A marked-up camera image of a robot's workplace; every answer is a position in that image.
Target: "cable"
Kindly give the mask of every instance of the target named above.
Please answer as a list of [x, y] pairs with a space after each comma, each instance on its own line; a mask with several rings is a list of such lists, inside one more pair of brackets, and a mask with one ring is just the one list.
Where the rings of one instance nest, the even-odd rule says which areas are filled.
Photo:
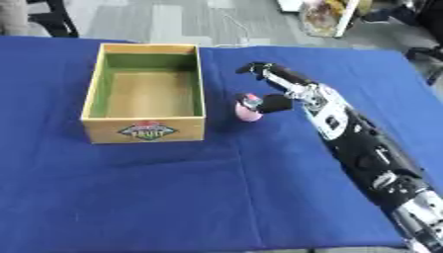
[[222, 14], [223, 16], [225, 16], [226, 18], [230, 19], [236, 26], [238, 26], [239, 28], [241, 28], [244, 31], [244, 38], [246, 39], [246, 43], [241, 43], [241, 44], [217, 44], [215, 47], [246, 47], [246, 46], [250, 46], [250, 32], [249, 30], [242, 25], [238, 20], [236, 20], [235, 18], [233, 18], [233, 16], [231, 16], [228, 12], [226, 12], [225, 10], [223, 10], [222, 8], [216, 8], [217, 11]]

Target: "floor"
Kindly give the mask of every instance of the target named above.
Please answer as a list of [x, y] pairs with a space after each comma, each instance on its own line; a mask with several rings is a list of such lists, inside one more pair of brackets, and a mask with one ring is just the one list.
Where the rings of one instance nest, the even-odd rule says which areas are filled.
[[[283, 14], [275, 0], [68, 0], [67, 6], [82, 38], [132, 42], [186, 42], [203, 46], [292, 45], [384, 48], [405, 52], [412, 46], [433, 46], [424, 30], [392, 20], [389, 24], [357, 22], [342, 39], [305, 35], [298, 17]], [[36, 5], [32, 12], [45, 6]], [[44, 36], [38, 25], [31, 33]], [[435, 62], [416, 65], [426, 73]], [[432, 87], [443, 101], [443, 77]], [[283, 253], [305, 252], [304, 250]], [[387, 248], [317, 250], [318, 253], [394, 253]]]

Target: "blue tablecloth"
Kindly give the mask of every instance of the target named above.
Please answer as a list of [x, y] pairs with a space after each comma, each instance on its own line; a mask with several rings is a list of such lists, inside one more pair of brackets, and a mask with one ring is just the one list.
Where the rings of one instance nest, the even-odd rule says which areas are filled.
[[443, 186], [443, 107], [396, 52], [202, 48], [203, 142], [93, 145], [78, 121], [100, 41], [0, 38], [0, 252], [400, 246], [300, 108], [254, 124], [233, 95], [275, 92], [243, 63], [336, 88]]

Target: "robotic arm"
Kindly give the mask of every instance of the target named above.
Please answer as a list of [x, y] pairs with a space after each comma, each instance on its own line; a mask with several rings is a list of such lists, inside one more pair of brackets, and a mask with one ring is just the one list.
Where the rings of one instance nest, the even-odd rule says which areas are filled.
[[443, 253], [443, 201], [424, 181], [422, 170], [382, 130], [332, 88], [285, 67], [253, 62], [237, 70], [246, 72], [284, 95], [277, 97], [278, 103], [275, 95], [253, 103], [249, 96], [239, 96], [240, 105], [267, 114], [287, 110], [288, 101], [300, 102], [331, 154], [408, 247], [419, 253]]

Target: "cardboard box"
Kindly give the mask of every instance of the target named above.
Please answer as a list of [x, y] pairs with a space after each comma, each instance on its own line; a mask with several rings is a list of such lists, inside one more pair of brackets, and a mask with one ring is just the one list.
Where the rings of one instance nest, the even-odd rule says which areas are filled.
[[81, 121], [92, 142], [203, 140], [198, 48], [103, 43]]

